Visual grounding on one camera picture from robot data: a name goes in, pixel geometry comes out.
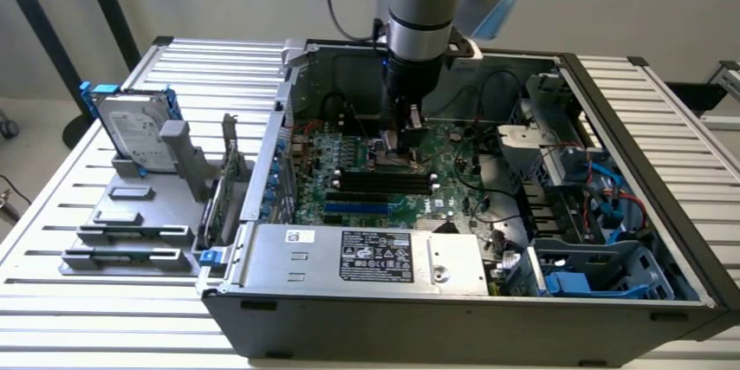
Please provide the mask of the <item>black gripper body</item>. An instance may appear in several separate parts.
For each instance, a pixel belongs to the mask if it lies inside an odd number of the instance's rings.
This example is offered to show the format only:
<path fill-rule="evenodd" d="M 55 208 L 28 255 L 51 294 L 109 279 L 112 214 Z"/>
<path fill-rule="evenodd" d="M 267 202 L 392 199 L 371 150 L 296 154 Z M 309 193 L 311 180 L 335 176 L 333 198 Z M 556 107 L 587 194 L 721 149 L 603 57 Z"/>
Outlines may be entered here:
<path fill-rule="evenodd" d="M 411 119 L 411 107 L 423 111 L 423 99 L 437 87 L 444 57 L 412 61 L 389 53 L 384 61 L 383 81 L 387 96 L 387 126 L 401 130 Z"/>

